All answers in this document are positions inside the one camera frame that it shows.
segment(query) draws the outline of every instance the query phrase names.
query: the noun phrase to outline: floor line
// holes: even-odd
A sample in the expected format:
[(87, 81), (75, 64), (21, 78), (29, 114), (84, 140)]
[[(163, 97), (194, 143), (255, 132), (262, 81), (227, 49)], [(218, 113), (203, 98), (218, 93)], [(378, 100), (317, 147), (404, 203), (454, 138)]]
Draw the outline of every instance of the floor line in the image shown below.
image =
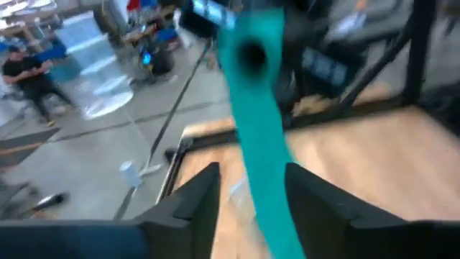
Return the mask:
[[(9, 121), (9, 122), (7, 122), (7, 123), (14, 122), (14, 121), (19, 120), (19, 119), (21, 119), (20, 116), (18, 116), (18, 117), (15, 118), (15, 119), (12, 119), (11, 121)], [(16, 132), (17, 130), (19, 130), (19, 129), (22, 128), (23, 126), (27, 125), (27, 123), (28, 123), (29, 121), (31, 121), (32, 119), (26, 119), (26, 118), (24, 118), (23, 120), (24, 120), (24, 121), (23, 121), (19, 126), (15, 127), (12, 131), (6, 133), (4, 136), (1, 136), (1, 137), (0, 137), (0, 140), (6, 140), (6, 138), (7, 138), (8, 136), (10, 136), (11, 134), (13, 134), (14, 132)]]
[[(227, 102), (227, 98), (219, 100), (219, 101), (210, 101), (210, 102), (194, 104), (192, 106), (188, 106), (186, 108), (182, 108), (182, 109), (177, 110), (176, 114), (184, 114), (186, 112), (191, 112), (191, 111), (195, 111), (195, 110), (198, 110), (198, 109), (208, 108), (208, 107), (213, 106), (213, 105), (224, 104), (226, 102)], [(134, 122), (136, 124), (142, 124), (142, 123), (146, 123), (146, 122), (151, 122), (151, 121), (153, 121), (155, 119), (160, 119), (160, 118), (166, 117), (168, 114), (169, 114), (169, 112), (162, 112), (160, 114), (153, 114), (153, 115), (145, 116), (145, 117), (142, 117), (142, 118), (139, 118), (139, 119), (135, 119)], [(111, 125), (111, 126), (108, 126), (108, 127), (101, 127), (101, 128), (92, 129), (92, 130), (89, 130), (89, 131), (86, 131), (86, 132), (81, 132), (81, 133), (77, 133), (77, 134), (73, 134), (73, 135), (62, 136), (62, 137), (59, 137), (59, 138), (54, 139), (54, 140), (48, 140), (47, 142), (54, 143), (54, 142), (60, 142), (60, 141), (64, 141), (64, 140), (73, 140), (75, 138), (79, 138), (79, 137), (82, 137), (82, 136), (91, 135), (91, 134), (95, 134), (95, 133), (99, 133), (99, 132), (104, 132), (104, 131), (107, 131), (107, 130), (120, 129), (120, 128), (123, 128), (123, 127), (127, 127), (130, 124), (131, 124), (131, 122), (121, 122), (121, 123)]]
[[(184, 86), (182, 87), (182, 90), (180, 91), (179, 96), (175, 100), (175, 103), (172, 106), (171, 111), (168, 113), (167, 118), (166, 118), (165, 122), (163, 123), (163, 126), (160, 129), (160, 132), (158, 132), (158, 135), (155, 138), (155, 141), (153, 142), (152, 147), (150, 148), (150, 156), (149, 156), (149, 159), (146, 162), (147, 166), (150, 165), (152, 157), (155, 154), (155, 151), (157, 150), (158, 145), (161, 142), (161, 139), (165, 135), (167, 127), (169, 126), (169, 124), (173, 120), (174, 115), (176, 115), (177, 112), (179, 111), (179, 109), (178, 109), (179, 104), (183, 100), (185, 92), (187, 91), (187, 89), (188, 89), (188, 87), (190, 85), (190, 82), (192, 81), (196, 71), (198, 70), (198, 66), (200, 65), (201, 61), (204, 59), (205, 54), (208, 52), (208, 48), (209, 48), (209, 45), (205, 46), (205, 48), (204, 48), (203, 52), (201, 53), (200, 57), (197, 59), (195, 65), (193, 66), (192, 73), (188, 76), (187, 81), (184, 83)], [(123, 219), (123, 216), (125, 215), (126, 211), (128, 210), (129, 204), (131, 203), (134, 190), (135, 189), (133, 187), (131, 187), (128, 190), (127, 194), (124, 196), (123, 202), (120, 204), (120, 207), (116, 210), (116, 213), (114, 215), (114, 220), (122, 220)]]
[(7, 148), (4, 150), (0, 149), (0, 155), (8, 155), (11, 153), (16, 153), (18, 151), (32, 149), (32, 148), (39, 147), (40, 145), (43, 145), (43, 142), (36, 142), (36, 143), (28, 144), (28, 145), (22, 145), (19, 147), (11, 147), (11, 148)]

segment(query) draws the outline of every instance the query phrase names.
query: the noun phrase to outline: table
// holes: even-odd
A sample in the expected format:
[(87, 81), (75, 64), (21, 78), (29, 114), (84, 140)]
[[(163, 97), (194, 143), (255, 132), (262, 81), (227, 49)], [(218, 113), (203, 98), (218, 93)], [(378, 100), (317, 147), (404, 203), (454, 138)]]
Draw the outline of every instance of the table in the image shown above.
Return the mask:
[[(162, 9), (159, 14), (157, 14), (154, 17), (151, 17), (150, 20), (159, 19), (159, 20), (163, 21), (163, 19), (164, 19), (164, 17), (166, 15), (171, 15), (171, 14), (174, 14), (174, 7), (173, 6), (167, 6), (166, 8)], [(145, 27), (145, 29), (142, 30), (142, 31), (135, 30), (133, 32), (129, 32), (125, 36), (122, 37), (122, 40), (125, 43), (137, 42), (138, 40), (142, 39), (143, 37), (148, 37), (148, 36), (152, 35), (154, 32), (156, 32), (158, 30), (158, 27), (159, 27), (159, 25), (154, 23), (154, 24), (152, 24), (150, 26)]]
[[(382, 97), (374, 89), (360, 100)], [(222, 119), (187, 127), (183, 136), (233, 126)], [(460, 219), (460, 144), (417, 107), (293, 130), (287, 141), (303, 167), (403, 219)], [(229, 202), (230, 188), (244, 175), (237, 144), (187, 153), (175, 189), (214, 161), (221, 167), (221, 205), (213, 258), (268, 258)]]

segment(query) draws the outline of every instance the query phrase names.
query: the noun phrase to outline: teal strap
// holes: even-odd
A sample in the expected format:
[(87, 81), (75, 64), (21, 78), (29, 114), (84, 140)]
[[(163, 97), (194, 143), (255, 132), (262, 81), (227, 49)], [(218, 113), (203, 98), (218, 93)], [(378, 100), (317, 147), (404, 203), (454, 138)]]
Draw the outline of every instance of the teal strap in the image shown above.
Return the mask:
[[(292, 162), (272, 93), (281, 63), (284, 14), (281, 9), (241, 16), (233, 30), (218, 36), (218, 55), (226, 77), (241, 141), (257, 221), (274, 258), (305, 258), (285, 192), (285, 166)], [(248, 40), (267, 55), (263, 71), (248, 74), (237, 54)]]

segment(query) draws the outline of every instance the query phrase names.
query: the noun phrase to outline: wooden platform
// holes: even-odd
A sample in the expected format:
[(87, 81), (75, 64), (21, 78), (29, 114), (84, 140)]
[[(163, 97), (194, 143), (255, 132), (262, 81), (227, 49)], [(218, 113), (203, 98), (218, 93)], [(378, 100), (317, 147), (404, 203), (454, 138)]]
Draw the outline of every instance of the wooden platform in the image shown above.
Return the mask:
[[(184, 134), (202, 135), (232, 123), (202, 124)], [(303, 167), (403, 219), (460, 219), (460, 145), (415, 107), (292, 131), (287, 140)], [(229, 203), (230, 188), (245, 170), (238, 145), (188, 153), (175, 187), (213, 161), (220, 162), (222, 175), (213, 258), (268, 258)]]

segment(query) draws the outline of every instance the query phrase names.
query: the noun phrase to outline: man in black shirt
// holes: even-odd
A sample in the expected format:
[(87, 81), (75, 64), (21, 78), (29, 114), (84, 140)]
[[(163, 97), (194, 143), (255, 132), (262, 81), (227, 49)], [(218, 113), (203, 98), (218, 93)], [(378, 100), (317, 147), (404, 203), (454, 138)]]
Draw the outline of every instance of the man in black shirt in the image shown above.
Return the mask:
[(40, 62), (34, 58), (24, 56), (18, 47), (9, 48), (9, 58), (3, 64), (3, 79), (5, 83), (16, 84), (25, 98), (32, 101), (38, 112), (46, 119), (49, 127), (54, 125), (49, 111), (43, 104), (43, 97), (55, 94), (72, 106), (70, 99), (53, 87), (50, 79), (45, 75), (50, 67), (49, 62)]

